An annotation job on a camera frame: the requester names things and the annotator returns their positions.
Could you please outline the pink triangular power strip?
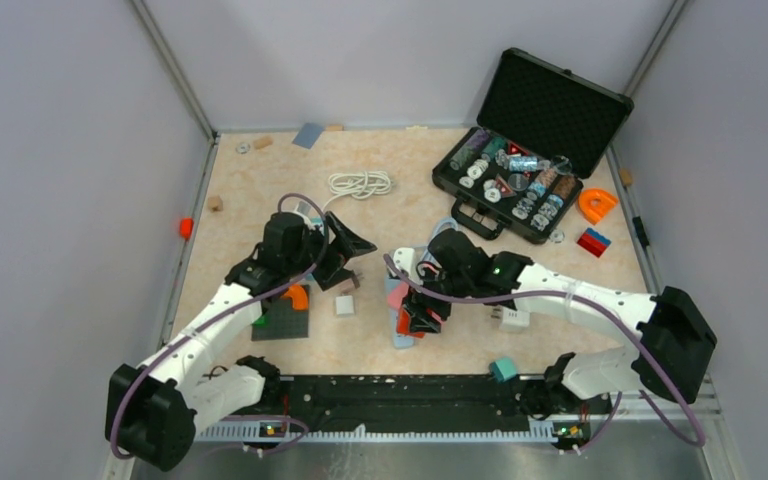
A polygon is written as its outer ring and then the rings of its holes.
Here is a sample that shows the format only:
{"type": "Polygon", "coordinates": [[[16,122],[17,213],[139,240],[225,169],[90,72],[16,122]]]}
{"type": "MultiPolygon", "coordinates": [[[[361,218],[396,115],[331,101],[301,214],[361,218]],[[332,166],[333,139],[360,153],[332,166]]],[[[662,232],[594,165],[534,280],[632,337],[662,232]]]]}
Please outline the pink triangular power strip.
{"type": "Polygon", "coordinates": [[[387,302],[388,306],[396,311],[396,321],[402,303],[415,305],[419,316],[421,309],[427,307],[434,309],[435,307],[434,300],[431,297],[417,292],[404,282],[399,282],[395,289],[388,294],[387,302]]]}

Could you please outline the red cube socket adapter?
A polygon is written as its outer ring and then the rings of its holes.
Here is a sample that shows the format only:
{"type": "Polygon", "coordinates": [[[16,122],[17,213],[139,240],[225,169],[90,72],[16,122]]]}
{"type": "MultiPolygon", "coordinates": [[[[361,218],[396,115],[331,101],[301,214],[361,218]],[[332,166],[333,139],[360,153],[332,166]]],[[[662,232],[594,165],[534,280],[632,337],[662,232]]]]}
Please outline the red cube socket adapter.
{"type": "Polygon", "coordinates": [[[410,330],[410,316],[407,313],[407,311],[404,308],[401,308],[398,312],[397,321],[396,321],[396,333],[401,336],[406,337],[412,337],[412,338],[423,338],[425,336],[424,332],[412,332],[410,330]]]}

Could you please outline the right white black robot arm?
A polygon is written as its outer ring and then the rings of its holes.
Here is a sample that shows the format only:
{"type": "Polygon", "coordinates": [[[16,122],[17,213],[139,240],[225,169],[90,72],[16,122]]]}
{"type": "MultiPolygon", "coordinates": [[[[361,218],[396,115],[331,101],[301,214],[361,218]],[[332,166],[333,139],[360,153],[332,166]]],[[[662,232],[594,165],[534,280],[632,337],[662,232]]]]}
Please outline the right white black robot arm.
{"type": "Polygon", "coordinates": [[[456,303],[554,317],[618,344],[597,353],[563,354],[547,368],[546,397],[554,409],[572,412],[586,399],[631,390],[696,402],[718,339],[684,290],[667,286],[652,294],[601,287],[522,254],[488,254],[455,230],[436,235],[429,250],[436,264],[417,278],[388,262],[408,286],[400,314],[410,332],[439,332],[456,303]]]}

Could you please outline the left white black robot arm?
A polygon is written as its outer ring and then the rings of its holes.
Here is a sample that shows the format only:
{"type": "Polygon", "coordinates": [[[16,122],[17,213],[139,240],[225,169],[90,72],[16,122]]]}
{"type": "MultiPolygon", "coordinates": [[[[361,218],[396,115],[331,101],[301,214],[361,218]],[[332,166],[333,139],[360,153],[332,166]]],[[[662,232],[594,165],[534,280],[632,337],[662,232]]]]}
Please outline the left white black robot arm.
{"type": "Polygon", "coordinates": [[[298,213],[271,215],[252,253],[234,265],[196,317],[167,345],[110,376],[105,438],[118,460],[138,458],[169,471],[197,434],[246,406],[268,413],[280,386],[257,368],[237,365],[205,382],[206,370],[264,313],[263,304],[312,276],[326,291],[347,280],[352,258],[376,251],[332,212],[316,226],[298,213]]]}

